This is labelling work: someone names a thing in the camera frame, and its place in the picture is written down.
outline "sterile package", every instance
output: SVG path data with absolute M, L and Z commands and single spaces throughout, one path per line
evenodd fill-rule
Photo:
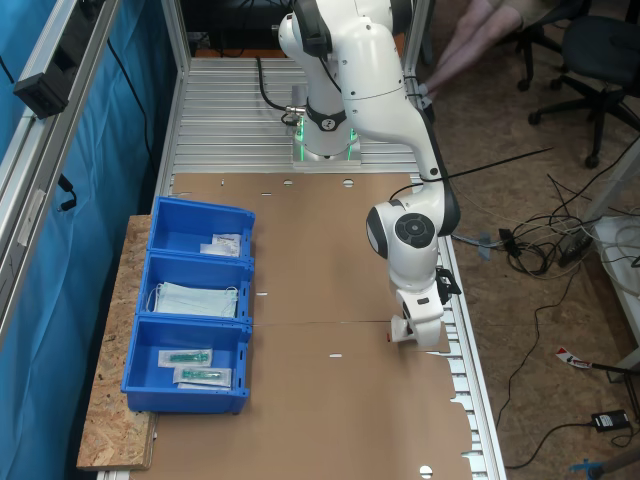
M 231 387 L 230 368 L 176 367 L 173 383 L 199 383 L 217 387 Z
M 235 233 L 228 235 L 213 235 L 211 244 L 200 244 L 200 253 L 224 255 L 225 257 L 239 257 L 240 238 L 241 235 Z
M 214 387 L 212 385 L 198 385 L 197 383 L 179 383 L 178 388 L 180 390 L 231 390 L 230 387 Z
M 235 287 L 226 290 L 206 290 L 165 282 L 151 292 L 147 303 L 151 301 L 154 292 L 156 296 L 154 312 L 224 318 L 232 318 L 236 314 L 238 290 Z
M 160 350 L 159 367 L 210 367 L 213 350 Z

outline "surgical face mask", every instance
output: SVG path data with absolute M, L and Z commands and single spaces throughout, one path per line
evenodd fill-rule
M 235 287 L 205 290 L 165 282 L 159 284 L 149 295 L 147 310 L 153 295 L 156 297 L 153 311 L 157 313 L 233 318 L 238 302 L 238 290 Z

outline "person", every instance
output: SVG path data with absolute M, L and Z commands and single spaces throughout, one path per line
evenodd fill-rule
M 562 0 L 471 0 L 453 38 L 419 91 L 430 107 L 443 85 L 473 66 L 508 34 L 540 20 Z

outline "office chair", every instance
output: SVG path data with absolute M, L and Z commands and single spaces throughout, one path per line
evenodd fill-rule
M 525 92 L 529 90 L 533 79 L 533 44 L 541 45 L 562 53 L 562 47 L 544 34 L 544 26 L 561 20 L 573 20 L 587 15 L 591 7 L 591 0 L 566 0 L 546 14 L 542 19 L 533 25 L 525 28 L 522 32 L 514 34 L 512 40 L 518 42 L 516 53 L 524 52 L 524 63 L 527 67 L 527 78 L 518 82 L 518 90 Z
M 593 151 L 585 165 L 595 168 L 599 162 L 606 113 L 640 131 L 640 119 L 622 103 L 626 95 L 640 96 L 640 26 L 606 17 L 580 18 L 565 33 L 562 57 L 572 72 L 621 88 L 598 91 L 561 75 L 551 81 L 551 89 L 559 90 L 566 84 L 584 98 L 541 108 L 529 115 L 529 124 L 537 125 L 542 115 L 548 113 L 590 109 L 588 120 L 595 121 L 595 137 Z

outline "floor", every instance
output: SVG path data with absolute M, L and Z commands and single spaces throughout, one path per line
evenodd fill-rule
M 436 58 L 466 4 L 465 0 L 437 2 L 432 27 Z M 621 1 L 595 1 L 592 13 L 623 18 L 626 7 L 627 3 Z M 560 28 L 549 27 L 547 31 L 558 40 L 562 37 Z M 545 117 L 536 127 L 528 124 L 528 112 L 577 98 L 566 87 L 559 92 L 548 87 L 549 81 L 559 75 L 559 55 L 534 47 L 534 57 L 535 78 L 526 93 L 516 89 L 524 75 L 522 58 L 515 55 L 513 45 L 503 45 L 443 89 L 435 100 L 436 133 L 450 173 L 554 147 L 535 158 L 456 179 L 462 208 L 458 232 L 462 235 L 478 238 L 487 233 L 496 239 L 498 228 L 513 228 L 519 223 L 509 219 L 521 221 L 536 213 L 550 213 L 560 202 L 547 174 L 572 189 L 580 188 L 595 174 L 583 165 L 592 142 L 592 124 L 585 121 L 585 113 Z M 419 74 L 425 76 L 428 72 L 427 67 Z M 640 111 L 640 102 L 632 99 L 627 103 Z M 635 136 L 631 128 L 607 117 L 598 171 L 613 162 Z M 636 178 L 623 192 L 618 206 L 630 209 L 640 205 L 639 180 Z M 594 184 L 589 193 L 593 195 L 598 186 Z M 584 212 L 586 203 L 574 203 L 572 213 Z M 548 233 L 532 233 L 530 240 Z M 512 270 L 504 253 L 492 251 L 486 261 L 475 247 L 456 243 L 455 250 L 492 409 L 497 416 L 507 399 L 509 376 L 535 341 L 534 310 L 558 302 L 575 270 L 543 281 Z M 548 276 L 565 272 L 554 267 Z M 539 344 L 513 380 L 511 403 L 498 429 L 507 465 L 528 460 L 544 434 L 556 425 L 588 422 L 591 413 L 599 411 L 625 408 L 630 412 L 623 385 L 610 384 L 602 372 L 571 368 L 554 355 L 563 346 L 582 359 L 613 364 L 635 348 L 626 318 L 596 254 L 589 255 L 579 266 L 561 306 L 540 312 L 539 320 Z M 534 462 L 527 468 L 508 471 L 508 478 L 585 478 L 584 474 L 570 474 L 568 467 L 584 458 L 600 461 L 619 454 L 621 450 L 609 443 L 614 436 L 598 434 L 591 428 L 563 429 L 549 438 Z M 632 445 L 640 445 L 640 437 Z M 639 475 L 640 463 L 605 478 L 631 479 Z

